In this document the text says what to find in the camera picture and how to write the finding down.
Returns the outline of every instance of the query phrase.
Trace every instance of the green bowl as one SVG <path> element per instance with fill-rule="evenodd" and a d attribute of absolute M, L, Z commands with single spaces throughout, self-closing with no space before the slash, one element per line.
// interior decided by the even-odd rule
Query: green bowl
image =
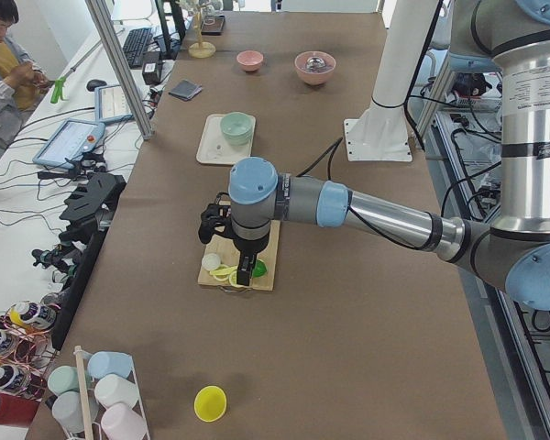
<path fill-rule="evenodd" d="M 220 130 L 230 145 L 244 145 L 253 134 L 253 121 L 249 115 L 232 112 L 222 117 Z"/>

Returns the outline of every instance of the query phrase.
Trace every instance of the black hair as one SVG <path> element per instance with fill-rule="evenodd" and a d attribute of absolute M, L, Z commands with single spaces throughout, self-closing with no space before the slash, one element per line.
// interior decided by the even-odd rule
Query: black hair
<path fill-rule="evenodd" d="M 0 20 L 18 23 L 18 8 L 15 0 L 0 0 Z"/>

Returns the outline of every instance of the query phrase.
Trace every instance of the gray jacket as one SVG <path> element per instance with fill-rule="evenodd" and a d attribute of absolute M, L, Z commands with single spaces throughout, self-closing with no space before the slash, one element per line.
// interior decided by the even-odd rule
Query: gray jacket
<path fill-rule="evenodd" d="M 40 71 L 37 63 L 30 58 L 27 51 L 19 46 L 12 37 L 7 35 L 5 43 L 12 50 L 12 53 L 14 53 L 19 62 L 31 61 L 33 69 Z M 22 127 L 22 115 L 12 97 L 15 90 L 2 80 L 3 78 L 0 76 L 0 138 L 9 144 Z"/>

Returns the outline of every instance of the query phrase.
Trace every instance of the white pillar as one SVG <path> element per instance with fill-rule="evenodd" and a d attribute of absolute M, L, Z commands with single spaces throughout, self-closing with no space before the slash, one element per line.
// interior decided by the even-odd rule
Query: white pillar
<path fill-rule="evenodd" d="M 402 104 L 442 0 L 398 0 L 370 107 L 345 121 L 348 160 L 412 160 Z"/>

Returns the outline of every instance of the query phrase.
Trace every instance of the small pink bowl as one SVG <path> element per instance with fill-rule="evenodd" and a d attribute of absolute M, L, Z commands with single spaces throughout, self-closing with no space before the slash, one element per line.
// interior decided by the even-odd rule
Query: small pink bowl
<path fill-rule="evenodd" d="M 256 50 L 245 50 L 236 55 L 236 62 L 245 72 L 256 72 L 263 64 L 263 54 Z"/>
<path fill-rule="evenodd" d="M 325 71 L 308 71 L 305 67 L 305 64 L 311 57 L 318 57 L 324 60 L 324 62 L 326 63 Z M 295 57 L 294 65 L 297 76 L 299 76 L 304 83 L 310 85 L 319 85 L 324 84 L 330 79 L 330 77 L 332 77 L 332 73 L 336 68 L 336 60 L 332 55 L 326 52 L 310 50 L 307 52 L 302 52 L 297 57 Z"/>

